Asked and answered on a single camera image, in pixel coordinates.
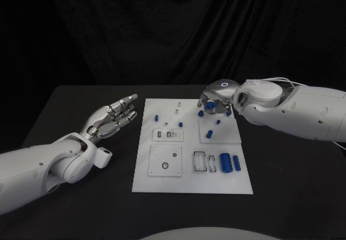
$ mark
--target blue cylinder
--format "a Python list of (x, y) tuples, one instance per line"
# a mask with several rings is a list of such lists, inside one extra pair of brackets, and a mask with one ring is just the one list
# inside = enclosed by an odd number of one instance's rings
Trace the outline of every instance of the blue cylinder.
[(235, 171), (241, 171), (241, 164), (240, 164), (240, 159), (237, 155), (232, 156), (232, 160), (234, 160)]
[(212, 135), (214, 135), (214, 131), (209, 130), (209, 131), (208, 131), (208, 134), (206, 134), (206, 138), (211, 139), (211, 138), (212, 138)]
[(219, 155), (219, 158), (221, 158), (222, 172), (224, 172), (225, 174), (227, 174), (227, 173), (231, 173), (231, 172), (234, 171), (234, 168), (232, 168), (229, 153), (222, 153), (222, 154)]
[(218, 106), (218, 104), (214, 101), (209, 101), (204, 107), (204, 109), (214, 109)]

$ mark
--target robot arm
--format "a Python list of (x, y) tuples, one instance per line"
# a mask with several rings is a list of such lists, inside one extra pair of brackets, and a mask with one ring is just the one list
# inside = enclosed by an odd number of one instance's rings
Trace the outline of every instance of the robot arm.
[(71, 133), (52, 144), (0, 154), (0, 215), (41, 198), (61, 183), (75, 183), (93, 166), (104, 168), (111, 152), (97, 148), (136, 118), (131, 101), (137, 94), (101, 107), (87, 120), (81, 134)]
[(306, 139), (346, 142), (346, 92), (304, 85), (283, 88), (271, 81), (291, 82), (270, 78), (240, 85), (222, 79), (205, 89), (198, 106), (211, 99), (218, 103), (205, 110), (211, 114), (227, 112), (232, 105), (255, 125)]

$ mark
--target robotic hand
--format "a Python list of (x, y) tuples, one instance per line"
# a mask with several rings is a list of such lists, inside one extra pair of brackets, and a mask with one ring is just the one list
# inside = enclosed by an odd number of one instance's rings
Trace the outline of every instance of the robotic hand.
[(137, 97), (134, 94), (103, 106), (88, 118), (80, 134), (74, 132), (52, 144), (0, 154), (0, 215), (42, 197), (61, 183), (78, 182), (94, 165), (107, 166), (113, 154), (95, 144), (136, 118), (130, 103)]
[[(283, 88), (271, 81), (289, 82), (293, 87)], [(209, 114), (225, 113), (232, 105), (255, 125), (306, 139), (346, 142), (345, 91), (306, 86), (278, 77), (247, 80), (242, 85), (222, 79), (206, 87), (198, 107), (209, 100), (216, 103), (215, 108), (205, 110)]]

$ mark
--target black table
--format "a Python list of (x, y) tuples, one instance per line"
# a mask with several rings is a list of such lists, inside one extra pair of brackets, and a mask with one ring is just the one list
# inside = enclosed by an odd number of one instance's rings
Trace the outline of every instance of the black table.
[(0, 239), (137, 239), (188, 227), (228, 227), (278, 238), (346, 237), (346, 158), (330, 142), (290, 136), (235, 115), (254, 195), (133, 193), (146, 98), (198, 99), (205, 85), (62, 86), (23, 147), (80, 132), (93, 112), (137, 93), (137, 118), (98, 143), (104, 169), (0, 216)]

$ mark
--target black curtain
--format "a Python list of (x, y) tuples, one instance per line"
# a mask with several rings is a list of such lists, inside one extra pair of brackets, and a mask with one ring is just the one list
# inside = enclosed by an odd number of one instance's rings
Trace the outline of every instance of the black curtain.
[(0, 1), (0, 152), (59, 85), (287, 77), (346, 91), (345, 12), (342, 0)]

